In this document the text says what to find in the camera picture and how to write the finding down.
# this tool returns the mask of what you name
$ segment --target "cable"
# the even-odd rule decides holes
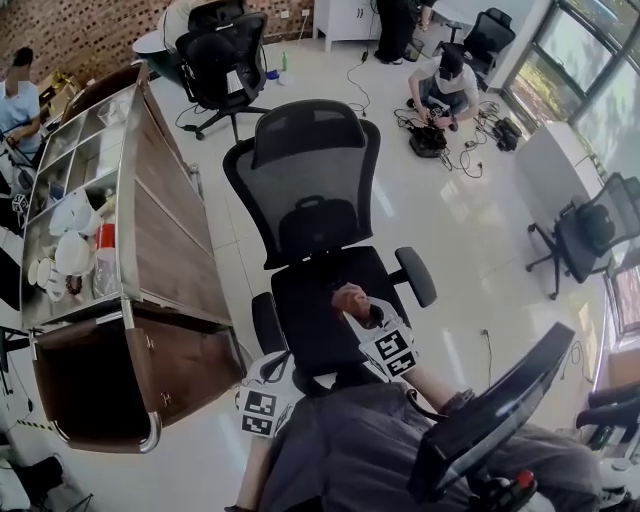
[[[487,346],[489,347],[489,387],[491,387],[491,367],[493,366],[493,351],[491,350],[491,338],[489,337],[489,331],[487,329],[483,329],[480,331],[482,336],[486,336],[487,338]]]
[[[298,38],[297,44],[300,44],[300,41],[302,41],[302,34],[304,34],[304,27],[307,24],[307,18],[308,17],[309,17],[308,15],[304,17],[304,21],[302,22],[302,30],[300,31],[300,37]]]
[[[578,365],[580,364],[580,362],[582,362],[582,376],[589,384],[593,384],[593,379],[585,373],[585,365],[587,363],[587,359],[584,356],[584,347],[582,346],[582,342],[580,340],[574,341],[571,345],[567,358],[564,362],[564,367],[562,368],[562,375],[560,376],[560,380],[564,380],[565,378],[569,361],[571,361],[571,364],[573,365]]]
[[[362,94],[364,94],[365,97],[367,98],[366,105],[362,105],[361,103],[355,103],[355,102],[348,103],[348,105],[351,107],[351,110],[353,110],[356,113],[362,114],[362,117],[367,117],[367,108],[369,108],[369,106],[371,105],[371,98],[369,97],[369,94],[367,93],[367,91],[365,91],[359,83],[351,79],[350,75],[352,71],[358,69],[360,66],[363,66],[364,63],[367,62],[367,59],[369,58],[369,40],[371,39],[373,22],[375,21],[376,14],[377,14],[375,9],[373,9],[373,0],[370,0],[370,1],[371,1],[371,10],[373,11],[373,14],[371,15],[371,24],[369,25],[369,35],[367,36],[367,44],[365,45],[365,51],[362,54],[360,63],[352,67],[349,71],[347,71],[347,80],[349,80],[349,82],[351,82],[358,89],[360,89],[360,92],[362,92]]]

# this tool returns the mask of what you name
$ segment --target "hand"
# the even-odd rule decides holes
[[[15,131],[7,137],[7,144],[9,144],[9,147],[11,148],[17,148],[21,139],[22,134],[19,131]]]
[[[431,114],[424,107],[424,105],[419,105],[417,107],[417,110],[418,110],[418,117],[420,117],[423,123],[426,123],[429,119],[431,119]]]
[[[450,117],[440,117],[436,119],[436,126],[441,129],[449,128],[451,126],[451,118]]]
[[[371,302],[367,294],[359,286],[351,283],[345,284],[331,299],[331,305],[342,312],[347,312],[360,322],[368,322],[371,314]]]

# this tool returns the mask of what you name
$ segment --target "white cup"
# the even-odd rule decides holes
[[[53,302],[61,300],[67,289],[65,276],[56,270],[55,262],[49,258],[43,259],[38,264],[36,282],[47,292]]]
[[[81,276],[91,270],[89,244],[77,231],[67,231],[56,249],[58,271],[67,276]]]
[[[102,218],[88,203],[81,204],[73,212],[73,229],[82,235],[95,235],[101,223]]]

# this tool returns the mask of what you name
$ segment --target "electronic device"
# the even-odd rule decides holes
[[[407,128],[411,132],[409,144],[421,158],[439,158],[447,147],[444,130],[438,128],[433,121],[429,121],[426,126]]]
[[[518,147],[518,139],[522,137],[522,131],[515,123],[505,117],[496,121],[493,126],[493,136],[498,142],[498,149],[500,151],[515,151]]]

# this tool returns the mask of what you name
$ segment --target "white bowl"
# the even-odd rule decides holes
[[[56,268],[66,276],[80,276],[89,268],[89,244],[77,231],[67,231],[56,249]]]

